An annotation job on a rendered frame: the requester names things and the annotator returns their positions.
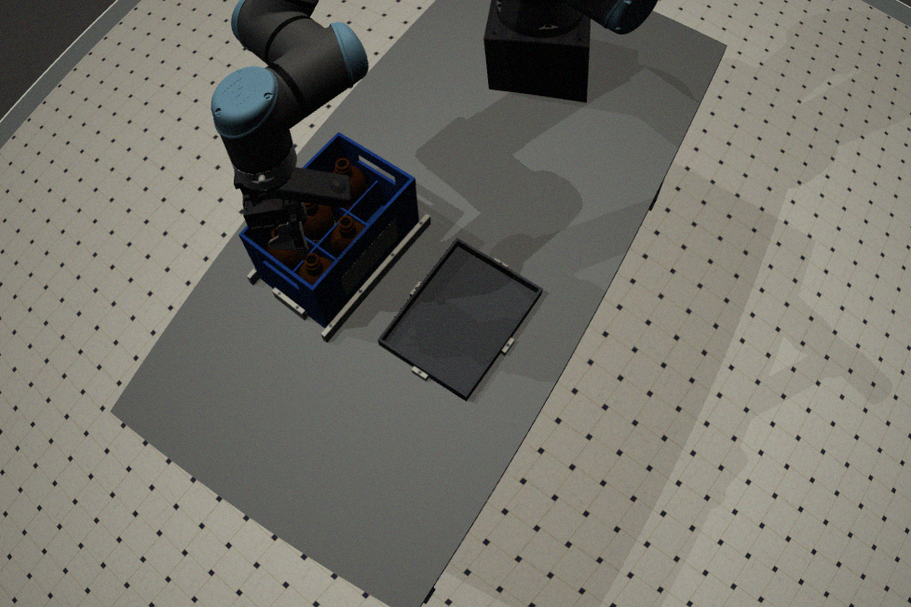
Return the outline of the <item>brown glass bottle with white label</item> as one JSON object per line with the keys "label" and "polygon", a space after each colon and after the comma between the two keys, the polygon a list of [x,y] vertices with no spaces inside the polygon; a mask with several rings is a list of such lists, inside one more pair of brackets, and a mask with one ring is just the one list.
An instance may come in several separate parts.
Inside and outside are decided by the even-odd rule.
{"label": "brown glass bottle with white label", "polygon": [[[271,236],[272,236],[272,238],[274,238],[278,235],[279,235],[279,229],[278,229],[278,227],[276,227],[276,230],[272,230]],[[281,263],[283,263],[284,265],[289,267],[289,269],[291,269],[291,270],[295,269],[295,267],[302,261],[300,256],[298,255],[298,253],[295,250],[273,250],[273,249],[269,248],[268,244],[267,244],[266,251],[269,254],[271,254],[273,257],[275,257],[278,261],[280,261]]]}

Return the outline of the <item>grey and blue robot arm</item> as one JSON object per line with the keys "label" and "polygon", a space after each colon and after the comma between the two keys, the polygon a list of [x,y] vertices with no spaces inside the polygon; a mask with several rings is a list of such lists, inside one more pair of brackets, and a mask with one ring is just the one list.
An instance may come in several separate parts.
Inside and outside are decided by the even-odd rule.
{"label": "grey and blue robot arm", "polygon": [[[563,2],[562,2],[563,1]],[[239,0],[231,27],[268,66],[229,74],[213,93],[216,130],[239,181],[275,199],[345,208],[350,178],[296,168],[290,128],[368,73],[357,35],[343,22],[324,28],[310,18],[319,0]],[[616,34],[638,28],[658,0],[496,0],[499,20],[517,34],[567,34],[583,15]],[[308,17],[309,16],[309,17]],[[279,58],[279,59],[278,59]],[[277,61],[275,61],[277,60]]]}

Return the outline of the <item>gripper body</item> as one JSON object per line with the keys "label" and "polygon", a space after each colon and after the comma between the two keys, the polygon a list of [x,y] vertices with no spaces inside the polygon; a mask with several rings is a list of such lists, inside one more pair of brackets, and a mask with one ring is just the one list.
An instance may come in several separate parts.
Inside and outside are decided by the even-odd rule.
{"label": "gripper body", "polygon": [[274,199],[274,191],[283,186],[289,179],[268,190],[252,190],[240,183],[235,172],[234,185],[243,194],[243,217],[251,233],[276,230],[276,225],[289,223],[291,215],[295,213],[297,220],[302,220],[301,202]]}

